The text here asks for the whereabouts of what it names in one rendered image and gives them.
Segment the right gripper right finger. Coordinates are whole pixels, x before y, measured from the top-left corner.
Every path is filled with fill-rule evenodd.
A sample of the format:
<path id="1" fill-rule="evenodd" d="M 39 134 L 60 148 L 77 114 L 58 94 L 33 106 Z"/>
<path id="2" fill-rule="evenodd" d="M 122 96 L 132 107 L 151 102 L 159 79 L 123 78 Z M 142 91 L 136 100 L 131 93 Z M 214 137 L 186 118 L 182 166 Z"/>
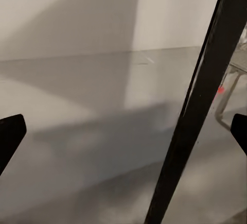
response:
<path id="1" fill-rule="evenodd" d="M 231 133 L 237 140 L 238 144 L 247 155 L 247 116 L 242 114 L 235 114 L 232 125 Z"/>

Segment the poster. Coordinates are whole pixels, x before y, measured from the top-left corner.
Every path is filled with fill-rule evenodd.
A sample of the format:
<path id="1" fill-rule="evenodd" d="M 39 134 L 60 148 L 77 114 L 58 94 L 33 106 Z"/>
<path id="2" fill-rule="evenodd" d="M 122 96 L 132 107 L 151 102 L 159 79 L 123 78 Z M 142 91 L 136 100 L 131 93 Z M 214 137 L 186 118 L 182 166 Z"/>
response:
<path id="1" fill-rule="evenodd" d="M 188 156 L 247 26 L 247 0 L 217 0 L 147 224 L 161 224 Z"/>

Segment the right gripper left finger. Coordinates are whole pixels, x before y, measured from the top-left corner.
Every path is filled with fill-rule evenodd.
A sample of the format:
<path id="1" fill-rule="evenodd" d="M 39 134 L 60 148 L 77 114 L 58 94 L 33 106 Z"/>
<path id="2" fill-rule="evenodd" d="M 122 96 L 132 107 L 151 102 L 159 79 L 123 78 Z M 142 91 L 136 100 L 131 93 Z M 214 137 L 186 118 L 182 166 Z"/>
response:
<path id="1" fill-rule="evenodd" d="M 27 128 L 22 114 L 0 119 L 0 175 L 26 133 Z"/>

